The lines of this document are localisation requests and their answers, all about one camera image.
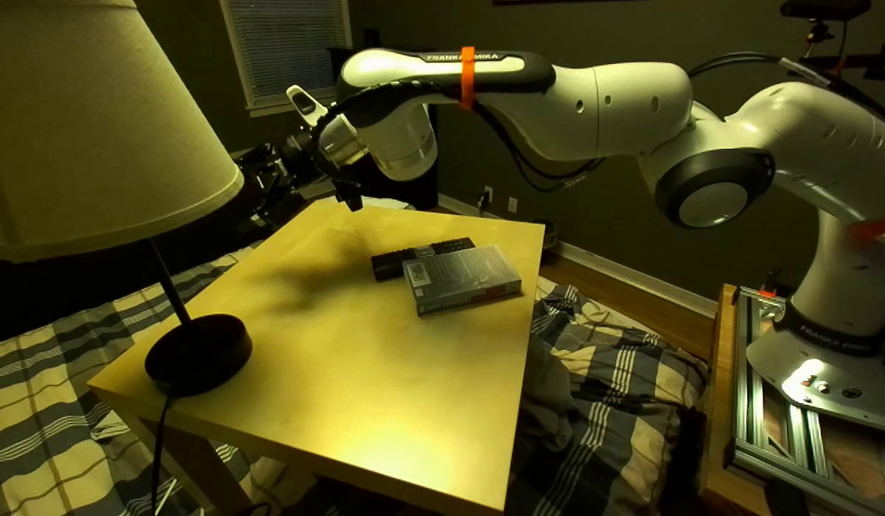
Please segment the orange band on arm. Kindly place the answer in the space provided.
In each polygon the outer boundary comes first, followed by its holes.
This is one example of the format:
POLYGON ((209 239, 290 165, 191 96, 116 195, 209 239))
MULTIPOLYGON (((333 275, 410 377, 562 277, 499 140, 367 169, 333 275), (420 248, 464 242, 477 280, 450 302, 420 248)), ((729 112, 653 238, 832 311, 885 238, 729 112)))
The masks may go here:
POLYGON ((457 57, 461 57, 457 102, 464 112, 473 112, 474 106, 474 44, 461 44, 457 57))

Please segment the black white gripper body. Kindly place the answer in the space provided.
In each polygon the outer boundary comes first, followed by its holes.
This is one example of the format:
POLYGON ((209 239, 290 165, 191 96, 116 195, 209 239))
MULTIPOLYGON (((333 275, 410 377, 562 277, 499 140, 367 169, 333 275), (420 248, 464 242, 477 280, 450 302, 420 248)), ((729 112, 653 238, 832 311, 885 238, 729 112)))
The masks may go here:
POLYGON ((367 155, 367 143, 358 136, 358 128, 347 119, 344 112, 323 106, 297 82, 287 89, 287 100, 305 123, 315 163, 333 179, 334 198, 358 211, 363 198, 360 178, 351 172, 351 165, 367 155))

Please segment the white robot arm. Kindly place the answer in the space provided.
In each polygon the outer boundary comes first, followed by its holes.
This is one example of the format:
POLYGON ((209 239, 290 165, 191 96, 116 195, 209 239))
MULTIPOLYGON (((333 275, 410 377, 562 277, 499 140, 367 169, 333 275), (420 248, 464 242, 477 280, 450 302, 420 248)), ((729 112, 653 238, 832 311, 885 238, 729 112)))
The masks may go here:
POLYGON ((819 211, 809 269, 785 327, 819 345, 868 354, 885 337, 885 113, 802 66, 718 118, 676 63, 557 66, 536 52, 363 49, 325 106, 292 82, 287 100, 318 152, 416 179, 437 158, 430 109, 487 112, 543 159, 589 165, 629 155, 656 205, 706 229, 778 186, 819 211))

